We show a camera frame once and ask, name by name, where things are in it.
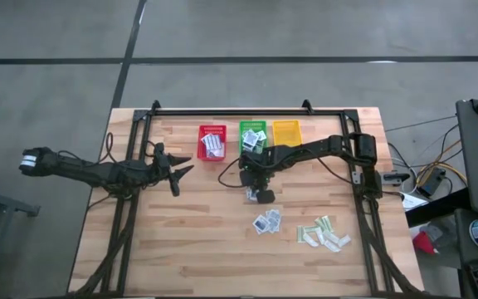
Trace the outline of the red plastic basket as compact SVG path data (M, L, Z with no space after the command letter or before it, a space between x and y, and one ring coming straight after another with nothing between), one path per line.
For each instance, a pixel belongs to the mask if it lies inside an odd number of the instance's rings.
M204 161L223 161L223 159L212 159L207 157L207 149L205 144L201 141L201 138L207 134L220 135L222 142L222 147L226 151L226 141L227 141L227 127L225 125L200 125L198 130L198 158Z

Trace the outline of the black power box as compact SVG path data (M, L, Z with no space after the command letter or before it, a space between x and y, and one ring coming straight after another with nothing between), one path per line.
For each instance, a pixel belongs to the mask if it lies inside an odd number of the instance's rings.
M433 167L427 171L417 185L417 192L425 197L431 197L446 177L446 171Z

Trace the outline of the green plastic basket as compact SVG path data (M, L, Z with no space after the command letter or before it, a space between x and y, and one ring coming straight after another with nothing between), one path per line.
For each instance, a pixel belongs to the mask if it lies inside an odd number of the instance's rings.
M241 120L240 121L240 125L239 125L239 150L242 152L242 151L245 151L243 148L242 148L242 135L245 131L248 131L248 130L253 130L255 133L258 132L258 131L261 131L263 130L266 134L266 140L264 141L257 141L257 146L256 146L256 150L253 151L254 153L258 153L260 154L262 152L262 150L267 146L267 142L268 142L268 136L267 136L267 131L266 131L266 122L264 120Z

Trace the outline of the black elongated device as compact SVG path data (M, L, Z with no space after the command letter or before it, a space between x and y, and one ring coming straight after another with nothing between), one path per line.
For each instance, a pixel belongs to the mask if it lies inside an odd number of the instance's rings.
M382 184L399 185L411 178L409 173L387 172L381 173Z

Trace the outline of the white paper sheet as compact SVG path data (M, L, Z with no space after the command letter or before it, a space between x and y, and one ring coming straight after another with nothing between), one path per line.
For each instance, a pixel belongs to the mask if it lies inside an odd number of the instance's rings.
M428 204L428 201L425 199L420 199L412 194L401 193L402 195L402 206L405 211L410 211L414 208L418 208Z

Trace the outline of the yellow plastic basket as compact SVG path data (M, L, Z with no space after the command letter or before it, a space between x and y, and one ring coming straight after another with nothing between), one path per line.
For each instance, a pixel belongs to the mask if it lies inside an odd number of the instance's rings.
M298 120L274 120L272 131L274 145L297 146L302 144Z

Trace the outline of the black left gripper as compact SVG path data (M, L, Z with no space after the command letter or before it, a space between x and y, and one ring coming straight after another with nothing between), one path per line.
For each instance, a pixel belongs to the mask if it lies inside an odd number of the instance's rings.
M185 174L187 174L193 168L193 165L176 169L173 173L171 168L173 166L188 162L191 157L178 157L165 153L164 143L149 142L149 144L153 146L153 153L145 153L145 156L151 157L153 160L152 164L149 166L150 179L145 187L151 187L158 184L162 180L167 180L169 182L173 196L179 196L180 189L178 186L178 179L181 179Z

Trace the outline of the red fabric item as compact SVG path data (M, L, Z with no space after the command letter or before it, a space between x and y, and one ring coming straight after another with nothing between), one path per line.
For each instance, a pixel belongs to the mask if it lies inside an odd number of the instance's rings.
M421 250L427 254L434 255L436 250L432 244L431 239L428 237L426 232L419 232L413 239L412 243L416 249Z

